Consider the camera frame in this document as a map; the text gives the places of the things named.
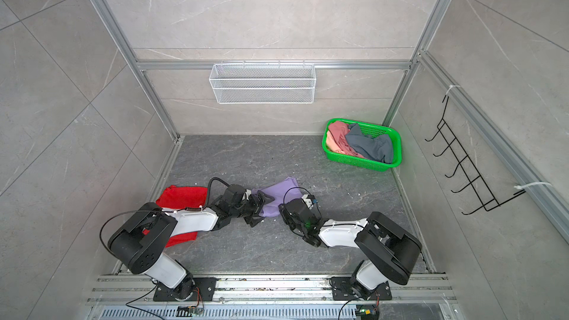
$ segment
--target black cable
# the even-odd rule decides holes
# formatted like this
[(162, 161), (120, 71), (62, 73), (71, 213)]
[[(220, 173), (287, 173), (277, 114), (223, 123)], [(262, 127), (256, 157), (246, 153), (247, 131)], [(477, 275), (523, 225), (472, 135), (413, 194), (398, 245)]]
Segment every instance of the black cable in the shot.
[(358, 226), (358, 227), (364, 228), (362, 225), (358, 225), (358, 224), (332, 224), (332, 225), (323, 225), (322, 227), (328, 227), (328, 226), (342, 226), (342, 225)]
[(197, 298), (196, 308), (197, 308), (198, 306), (200, 306), (200, 298), (201, 298), (201, 296), (200, 296), (200, 288), (199, 288), (199, 287), (196, 287), (196, 289), (197, 289), (197, 296), (196, 296), (196, 298)]
[(202, 311), (205, 311), (205, 302), (204, 302), (204, 299), (203, 299), (203, 297), (202, 297), (202, 294), (198, 292), (197, 296), (198, 296), (198, 297), (200, 298), (200, 300), (202, 301)]
[(120, 217), (121, 215), (125, 215), (125, 214), (131, 214), (133, 212), (155, 212), (155, 213), (159, 213), (159, 212), (178, 212), (181, 210), (185, 210), (185, 209), (179, 209), (179, 210), (168, 210), (168, 211), (153, 211), (153, 210), (130, 210), (130, 211), (124, 211), (124, 212), (120, 212), (117, 215), (111, 217), (110, 219), (108, 219), (107, 221), (105, 221), (105, 223), (103, 224), (103, 226), (101, 226), (101, 230), (99, 230), (99, 241), (101, 242), (101, 244), (103, 245), (103, 247), (105, 248), (105, 250), (107, 250), (108, 253), (110, 253), (113, 257), (118, 258), (117, 256), (114, 255), (114, 253), (112, 253), (109, 248), (107, 247), (107, 245), (105, 245), (105, 242), (103, 241), (103, 229), (105, 228), (105, 226), (111, 221), (113, 220), (115, 217)]
[(227, 182), (225, 182), (224, 180), (222, 180), (221, 178), (213, 177), (212, 179), (210, 179), (210, 181), (208, 182), (208, 193), (207, 193), (207, 195), (205, 196), (205, 205), (204, 205), (204, 208), (206, 208), (207, 206), (210, 205), (210, 194), (211, 194), (210, 191), (211, 191), (211, 188), (212, 188), (212, 183), (213, 183), (213, 181), (218, 181), (218, 182), (224, 183), (226, 187), (229, 186), (229, 184), (228, 184)]
[(297, 235), (297, 236), (300, 236), (301, 238), (303, 238), (303, 237), (304, 237), (304, 235), (303, 235), (303, 234), (301, 234), (301, 233), (296, 233), (296, 232), (294, 232), (294, 231), (292, 231), (292, 232), (293, 232), (295, 235)]
[(114, 273), (114, 275), (115, 275), (115, 276), (117, 276), (119, 273), (121, 273), (121, 268), (122, 268), (122, 265), (124, 265), (124, 263), (121, 261), (121, 265), (120, 265), (120, 266), (118, 266), (118, 268), (117, 268), (117, 272), (115, 272), (115, 273)]
[(350, 300), (348, 300), (347, 302), (345, 302), (344, 305), (342, 305), (342, 307), (340, 308), (340, 311), (338, 311), (338, 320), (340, 320), (340, 315), (342, 314), (342, 309), (344, 309), (344, 307), (345, 307), (349, 302), (351, 302), (352, 300), (355, 300), (355, 299), (350, 299)]
[(318, 214), (320, 214), (320, 218), (322, 219), (322, 213), (320, 212), (320, 207), (318, 206), (318, 202), (315, 203), (317, 205)]
[(304, 189), (304, 190), (306, 190), (306, 193), (309, 193), (309, 194), (310, 194), (309, 190), (306, 189), (306, 188), (302, 188), (302, 187), (292, 187), (292, 188), (290, 188), (289, 190), (287, 190), (287, 191), (284, 193), (284, 196), (283, 196), (283, 202), (284, 202), (284, 203), (286, 203), (286, 202), (285, 202), (286, 194), (287, 194), (289, 191), (291, 191), (292, 189)]
[(152, 311), (144, 310), (144, 309), (141, 309), (141, 308), (137, 308), (136, 306), (129, 305), (130, 303), (136, 302), (137, 300), (139, 300), (139, 299), (141, 299), (141, 298), (144, 298), (146, 295), (149, 295), (150, 293), (152, 293), (152, 291), (153, 291), (154, 289), (156, 289), (156, 287), (158, 287), (158, 283), (156, 283), (156, 284), (154, 285), (154, 288), (150, 289), (150, 291), (149, 291), (148, 293), (146, 293), (145, 295), (143, 295), (143, 296), (141, 296), (141, 297), (139, 297), (139, 298), (136, 298), (135, 300), (131, 300), (131, 301), (127, 302), (127, 303), (124, 304), (124, 305), (128, 306), (129, 308), (133, 308), (133, 309), (137, 309), (137, 310), (140, 310), (140, 311), (144, 311), (145, 313), (149, 313), (150, 315), (154, 315), (154, 316), (156, 316), (157, 318), (160, 318), (160, 319), (162, 319), (162, 320), (166, 320), (166, 318), (163, 318), (162, 316), (160, 316), (160, 315), (158, 315), (158, 314), (154, 314)]

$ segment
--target purple cloth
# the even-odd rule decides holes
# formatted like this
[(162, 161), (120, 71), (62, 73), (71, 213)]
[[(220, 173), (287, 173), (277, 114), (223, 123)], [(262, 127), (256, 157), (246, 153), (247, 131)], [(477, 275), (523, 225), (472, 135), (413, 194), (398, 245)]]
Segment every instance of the purple cloth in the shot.
[(287, 193), (290, 188), (298, 187), (298, 182), (293, 177), (287, 177), (284, 181), (271, 185), (270, 187), (264, 189), (253, 189), (251, 193), (257, 194), (257, 192), (262, 191), (268, 196), (275, 198), (273, 202), (265, 204), (263, 209), (261, 209), (260, 217), (276, 217), (280, 215), (279, 205), (283, 203), (288, 203), (293, 199), (302, 198), (301, 190), (298, 188), (292, 189)]

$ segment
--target laundry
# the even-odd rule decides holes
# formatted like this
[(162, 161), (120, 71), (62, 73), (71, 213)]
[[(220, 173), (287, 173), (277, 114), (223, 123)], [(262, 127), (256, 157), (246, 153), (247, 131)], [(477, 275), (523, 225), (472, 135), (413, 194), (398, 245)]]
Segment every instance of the laundry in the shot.
[(345, 154), (359, 157), (361, 159), (365, 158), (360, 153), (357, 153), (353, 148), (351, 148), (346, 141), (346, 134), (350, 132), (346, 123), (343, 123), (342, 121), (335, 121), (332, 124), (328, 125), (328, 131), (332, 134), (334, 141), (340, 147), (340, 149), (345, 152)]
[(332, 136), (330, 130), (326, 131), (326, 147), (332, 152), (346, 154), (344, 151), (342, 151), (340, 146), (338, 146), (336, 141), (334, 141), (334, 137)]
[(350, 124), (348, 128), (350, 132), (345, 135), (345, 139), (354, 151), (368, 160), (393, 163), (393, 143), (389, 135), (382, 134), (377, 137), (364, 135), (358, 124)]
[[(186, 207), (197, 208), (205, 205), (205, 197), (208, 194), (206, 187), (176, 187), (171, 185), (167, 187), (156, 204), (162, 208), (183, 209)], [(172, 236), (166, 247), (174, 246), (186, 241), (194, 241), (197, 232), (187, 232), (180, 235)]]
[(260, 211), (260, 217), (276, 217), (280, 215), (279, 205), (288, 203), (293, 199), (302, 198), (302, 193), (298, 189), (298, 182), (293, 177), (287, 177), (284, 181), (271, 185), (264, 189), (252, 189), (252, 194), (257, 194), (259, 191), (268, 196), (275, 198), (274, 201), (267, 203)]

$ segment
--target white cable tie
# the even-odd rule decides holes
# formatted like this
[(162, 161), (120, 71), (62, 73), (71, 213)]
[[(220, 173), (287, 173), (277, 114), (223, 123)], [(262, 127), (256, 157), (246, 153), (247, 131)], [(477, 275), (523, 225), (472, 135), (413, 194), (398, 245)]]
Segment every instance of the white cable tie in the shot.
[(531, 183), (524, 184), (524, 185), (514, 185), (514, 188), (516, 188), (517, 190), (522, 190), (525, 187), (531, 187), (533, 185), (539, 185), (539, 184), (549, 185), (550, 187), (553, 187), (553, 184), (548, 183), (548, 182), (531, 182)]
[(451, 89), (453, 89), (454, 87), (460, 87), (460, 86), (453, 86), (452, 84), (448, 86), (447, 92), (445, 93), (445, 95), (448, 95), (448, 92), (451, 91)]

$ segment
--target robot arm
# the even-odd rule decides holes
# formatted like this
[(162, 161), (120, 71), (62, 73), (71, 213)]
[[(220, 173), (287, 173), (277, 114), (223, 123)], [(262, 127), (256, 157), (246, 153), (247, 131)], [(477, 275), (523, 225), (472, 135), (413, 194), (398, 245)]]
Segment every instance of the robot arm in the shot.
[[(215, 231), (243, 217), (251, 227), (259, 224), (262, 206), (274, 199), (252, 195), (239, 185), (227, 185), (222, 196), (205, 208), (174, 210), (155, 203), (144, 204), (108, 241), (110, 252), (133, 274), (146, 274), (170, 289), (180, 301), (195, 288), (192, 274), (163, 253), (169, 238), (193, 231)], [(347, 246), (361, 249), (369, 260), (362, 262), (350, 281), (361, 298), (368, 299), (387, 280), (407, 284), (421, 243), (392, 220), (373, 212), (365, 219), (339, 222), (317, 217), (311, 211), (314, 196), (305, 195), (279, 207), (291, 231), (299, 230), (307, 243), (319, 247)]]
[(352, 290), (368, 299), (385, 281), (405, 285), (422, 249), (419, 240), (391, 219), (374, 211), (366, 219), (340, 222), (317, 217), (310, 210), (314, 196), (303, 196), (279, 207), (291, 231), (299, 230), (313, 246), (357, 247), (369, 260), (361, 263), (351, 279)]
[(222, 196), (206, 208), (174, 210), (155, 203), (144, 204), (108, 241), (110, 252), (133, 274), (146, 274), (171, 289), (177, 300), (188, 299), (195, 282), (179, 262), (163, 253), (170, 237), (193, 231), (219, 230), (231, 218), (243, 217), (251, 227), (262, 220), (259, 212), (274, 198), (239, 185), (228, 185)]

